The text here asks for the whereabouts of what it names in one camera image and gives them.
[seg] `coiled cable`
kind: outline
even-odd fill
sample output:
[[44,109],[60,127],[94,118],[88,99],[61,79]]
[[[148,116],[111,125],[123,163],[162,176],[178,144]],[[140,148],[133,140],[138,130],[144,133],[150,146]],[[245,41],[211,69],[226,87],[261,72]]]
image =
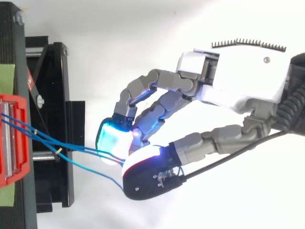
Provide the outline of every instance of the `coiled cable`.
[[[291,58],[291,64],[305,66],[305,53]],[[277,109],[273,128],[290,131],[305,107],[305,84],[300,85]]]

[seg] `red clamp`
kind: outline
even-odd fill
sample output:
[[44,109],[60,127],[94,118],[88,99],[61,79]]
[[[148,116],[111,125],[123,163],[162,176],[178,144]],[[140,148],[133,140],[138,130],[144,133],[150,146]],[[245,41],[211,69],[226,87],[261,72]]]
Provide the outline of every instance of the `red clamp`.
[[[16,95],[0,94],[0,111],[27,123],[27,101]],[[19,127],[25,126],[2,116]],[[0,188],[23,178],[30,171],[28,138],[18,130],[0,122]]]

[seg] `black wire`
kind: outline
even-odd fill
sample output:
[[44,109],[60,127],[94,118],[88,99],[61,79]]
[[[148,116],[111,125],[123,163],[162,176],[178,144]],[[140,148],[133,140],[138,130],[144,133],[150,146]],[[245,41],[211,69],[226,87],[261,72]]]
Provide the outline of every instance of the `black wire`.
[[231,159],[233,159],[233,158],[239,156],[240,154],[243,154],[244,152],[253,149],[254,147],[260,145],[261,143],[264,143],[264,142],[269,141],[269,140],[271,140],[271,139],[274,139],[274,138],[276,138],[276,137],[283,136],[283,135],[285,135],[285,134],[287,134],[287,133],[288,133],[288,132],[286,132],[286,131],[280,131],[280,132],[277,132],[277,133],[275,133],[275,134],[273,134],[273,135],[269,135],[269,136],[267,136],[267,137],[264,137],[264,138],[262,138],[262,139],[259,139],[259,140],[257,140],[256,142],[253,142],[253,143],[247,145],[246,147],[244,147],[244,148],[242,148],[242,149],[236,151],[235,153],[233,153],[233,154],[231,154],[231,155],[229,155],[229,156],[226,156],[226,157],[223,158],[223,159],[220,159],[219,161],[216,161],[216,162],[214,162],[214,163],[212,163],[212,164],[210,164],[210,165],[208,165],[208,166],[205,166],[205,167],[203,167],[203,168],[201,168],[201,169],[198,169],[198,170],[196,170],[196,171],[194,171],[194,172],[192,172],[192,173],[190,173],[190,174],[188,174],[188,175],[185,175],[184,178],[187,180],[187,179],[192,178],[192,177],[194,177],[194,176],[196,176],[196,175],[198,175],[198,174],[204,173],[204,172],[210,170],[211,168],[214,168],[214,167],[216,167],[216,166],[219,166],[219,165],[223,164],[224,162],[227,162],[227,161],[229,161],[229,160],[231,160]]

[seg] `white background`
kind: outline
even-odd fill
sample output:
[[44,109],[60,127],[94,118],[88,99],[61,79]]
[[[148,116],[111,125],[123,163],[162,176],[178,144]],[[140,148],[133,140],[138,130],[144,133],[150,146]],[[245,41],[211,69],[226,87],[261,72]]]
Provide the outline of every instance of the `white background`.
[[[151,69],[175,71],[182,52],[237,37],[305,50],[302,1],[245,0],[15,0],[25,10],[26,35],[49,35],[70,49],[71,100],[86,100],[86,145],[112,115],[128,82]],[[158,96],[149,100],[151,103]],[[139,105],[139,111],[145,103]],[[243,117],[194,102],[175,114],[152,142],[166,145],[186,134]],[[147,201],[133,201],[111,181],[74,168],[75,203],[38,215],[39,229],[303,229],[305,138],[284,136],[190,179]],[[208,156],[204,162],[219,159]],[[119,166],[75,153],[77,162],[122,183]]]

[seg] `metal bolt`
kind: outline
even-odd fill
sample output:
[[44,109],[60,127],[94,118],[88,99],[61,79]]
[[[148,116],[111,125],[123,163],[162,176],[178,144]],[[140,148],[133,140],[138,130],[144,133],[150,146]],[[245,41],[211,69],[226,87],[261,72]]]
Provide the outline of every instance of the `metal bolt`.
[[264,58],[264,62],[265,62],[265,63],[269,63],[269,62],[270,62],[270,58],[266,56],[266,57]]
[[23,12],[18,11],[16,15],[14,16],[14,22],[19,25],[24,25],[23,19],[22,19]]
[[36,103],[39,109],[42,108],[42,105],[44,105],[44,99],[42,98],[41,95],[38,95],[36,98]]
[[69,49],[67,47],[63,48],[63,55],[64,56],[69,56]]

